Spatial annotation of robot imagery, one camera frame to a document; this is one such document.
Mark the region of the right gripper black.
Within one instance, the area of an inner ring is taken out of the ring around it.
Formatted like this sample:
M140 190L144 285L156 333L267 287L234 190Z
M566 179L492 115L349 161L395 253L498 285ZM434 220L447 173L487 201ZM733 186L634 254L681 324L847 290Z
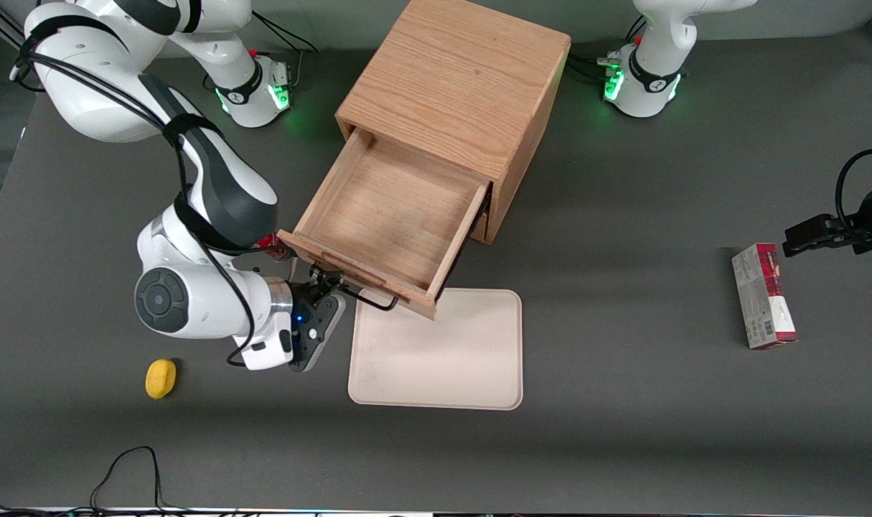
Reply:
M310 343L321 333L317 307L321 299L320 289L323 286L323 297L330 297L333 292L342 291L343 278L330 277L329 271L317 264L310 266L311 284L291 284L294 297L294 310L291 314L292 335L294 347L298 353L308 353Z

